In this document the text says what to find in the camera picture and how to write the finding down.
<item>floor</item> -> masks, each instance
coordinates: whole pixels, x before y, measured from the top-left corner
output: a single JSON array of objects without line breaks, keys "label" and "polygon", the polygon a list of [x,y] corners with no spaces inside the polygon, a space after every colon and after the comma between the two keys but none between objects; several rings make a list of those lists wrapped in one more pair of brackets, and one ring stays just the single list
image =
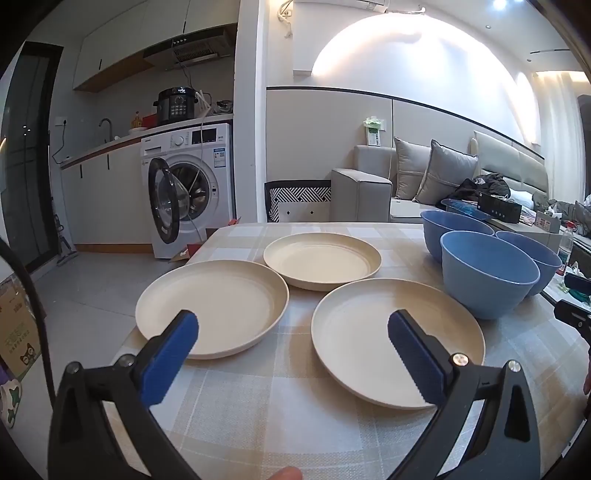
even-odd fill
[{"label": "floor", "polygon": [[[80,253],[35,284],[47,312],[54,383],[74,360],[84,367],[110,364],[135,326],[135,303],[156,278],[178,264],[151,255]],[[47,477],[51,407],[38,360],[25,376],[12,437],[29,463]]]}]

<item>white washing machine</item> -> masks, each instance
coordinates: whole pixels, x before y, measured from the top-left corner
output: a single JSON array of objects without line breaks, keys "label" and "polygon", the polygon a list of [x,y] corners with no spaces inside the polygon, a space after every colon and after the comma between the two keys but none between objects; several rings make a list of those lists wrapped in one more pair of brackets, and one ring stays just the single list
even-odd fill
[{"label": "white washing machine", "polygon": [[[172,258],[187,244],[206,240],[206,228],[221,228],[235,215],[232,133],[216,124],[142,139],[142,179],[154,256]],[[182,188],[189,213],[181,218]]]}]

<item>wooden baseboard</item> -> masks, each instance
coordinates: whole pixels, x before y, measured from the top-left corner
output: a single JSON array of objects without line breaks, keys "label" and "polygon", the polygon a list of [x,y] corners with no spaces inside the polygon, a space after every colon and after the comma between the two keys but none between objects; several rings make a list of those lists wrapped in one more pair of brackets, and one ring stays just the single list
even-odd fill
[{"label": "wooden baseboard", "polygon": [[154,255],[152,244],[76,244],[79,252],[97,254],[151,254]]}]

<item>headboard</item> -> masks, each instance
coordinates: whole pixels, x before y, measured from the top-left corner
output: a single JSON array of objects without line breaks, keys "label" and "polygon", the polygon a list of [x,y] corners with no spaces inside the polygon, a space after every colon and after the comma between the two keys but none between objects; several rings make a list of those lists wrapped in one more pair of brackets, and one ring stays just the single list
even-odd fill
[{"label": "headboard", "polygon": [[470,153],[478,155],[483,174],[502,174],[514,190],[548,194],[548,173],[544,165],[511,145],[475,131],[470,140]]}]

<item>person's hand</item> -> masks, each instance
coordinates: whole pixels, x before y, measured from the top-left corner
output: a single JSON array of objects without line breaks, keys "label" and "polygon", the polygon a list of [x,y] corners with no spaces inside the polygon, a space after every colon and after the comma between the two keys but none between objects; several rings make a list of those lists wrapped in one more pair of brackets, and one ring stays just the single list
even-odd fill
[{"label": "person's hand", "polygon": [[587,378],[585,379],[585,385],[583,387],[583,393],[585,395],[588,395],[589,392],[591,392],[591,356],[589,357],[589,373],[587,373]]},{"label": "person's hand", "polygon": [[269,480],[303,480],[303,476],[299,468],[286,466],[279,470]]}]

